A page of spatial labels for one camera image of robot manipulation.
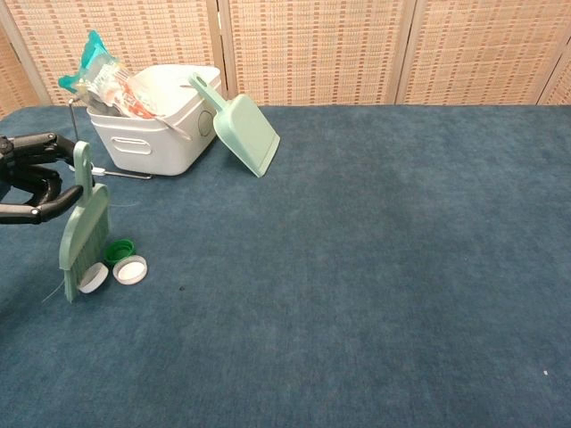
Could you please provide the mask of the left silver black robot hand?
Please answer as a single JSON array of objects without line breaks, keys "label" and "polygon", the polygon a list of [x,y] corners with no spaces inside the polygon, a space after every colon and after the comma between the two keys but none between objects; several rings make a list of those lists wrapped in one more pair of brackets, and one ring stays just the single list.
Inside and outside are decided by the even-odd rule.
[{"label": "left silver black robot hand", "polygon": [[47,222],[79,200],[81,185],[63,191],[59,173],[45,167],[57,161],[73,167],[74,148],[74,142],[53,132],[1,137],[1,195],[6,196],[14,187],[31,195],[21,204],[1,204],[3,225]]}]

